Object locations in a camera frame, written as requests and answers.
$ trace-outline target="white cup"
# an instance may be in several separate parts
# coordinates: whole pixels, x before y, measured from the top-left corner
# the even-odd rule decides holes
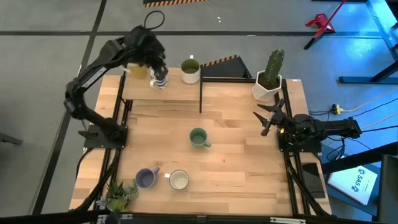
[[[175,170],[171,174],[164,174],[169,179],[170,186],[175,190],[182,190],[187,187],[189,176],[184,170]]]
[[[181,64],[181,79],[185,83],[194,84],[200,79],[200,64],[198,61],[193,59],[191,55],[190,59],[187,59]]]

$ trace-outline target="green mug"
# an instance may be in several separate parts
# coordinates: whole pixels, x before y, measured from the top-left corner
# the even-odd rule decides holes
[[[207,141],[207,133],[203,128],[194,128],[189,134],[191,143],[195,147],[210,147],[210,142]]]

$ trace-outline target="purple mug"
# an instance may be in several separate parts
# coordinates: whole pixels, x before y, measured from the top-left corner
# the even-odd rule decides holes
[[[144,168],[138,171],[136,175],[136,184],[140,188],[152,187],[155,184],[156,174],[159,172],[159,167],[155,169]]]

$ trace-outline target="concrete floor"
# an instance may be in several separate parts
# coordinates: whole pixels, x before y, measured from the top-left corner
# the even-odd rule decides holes
[[[6,0],[0,1],[0,30],[24,31],[90,31],[100,0]],[[395,44],[396,20],[383,0],[370,0],[380,15],[385,32]],[[252,75],[263,70],[272,50],[285,50],[281,75],[303,80],[308,107],[312,111],[327,110],[338,103],[351,109],[374,96],[388,91],[391,85],[341,85],[339,76],[373,76],[394,59],[365,3],[346,3],[335,16],[333,26],[347,36],[325,37],[310,50],[303,46],[306,36],[293,36],[292,31],[314,31],[304,24],[317,13],[330,15],[338,2],[311,0],[211,0],[195,4],[143,8],[140,1],[108,0],[99,31],[128,31],[142,24],[154,9],[166,15],[158,30],[281,31],[280,36],[158,36],[166,48],[167,65],[177,67],[189,55],[202,63],[239,54]],[[148,26],[159,23],[159,17],[148,20]],[[0,144],[0,216],[30,213],[45,163],[50,154],[63,109],[65,85],[76,76],[88,42],[88,36],[14,36],[0,31],[0,131],[24,140],[21,146]],[[96,37],[89,62],[102,45],[116,36]],[[114,69],[108,73],[121,74]],[[94,107],[100,82],[85,95]],[[398,91],[366,105],[354,113],[330,116],[343,119],[392,100]],[[367,126],[396,113],[397,103],[357,117]],[[374,128],[398,123],[394,117]],[[44,205],[44,213],[68,210],[72,196],[75,169],[82,154],[83,138],[77,134],[81,123],[71,120],[65,142]],[[389,129],[363,134],[359,139],[373,148],[396,141],[398,131]],[[365,151],[362,145],[346,141],[346,153]],[[331,198],[333,213],[339,217],[370,220],[370,215]]]

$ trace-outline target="potted plant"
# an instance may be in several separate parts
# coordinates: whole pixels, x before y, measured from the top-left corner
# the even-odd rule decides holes
[[[138,188],[135,180],[132,180],[132,185],[123,188],[123,181],[118,185],[116,181],[111,181],[106,187],[108,192],[100,200],[96,201],[97,205],[107,208],[111,211],[124,210],[131,200],[134,200],[138,195]]]
[[[285,52],[277,49],[269,56],[267,68],[257,73],[256,84],[252,88],[254,98],[259,101],[269,101],[280,90],[282,76],[279,75]]]

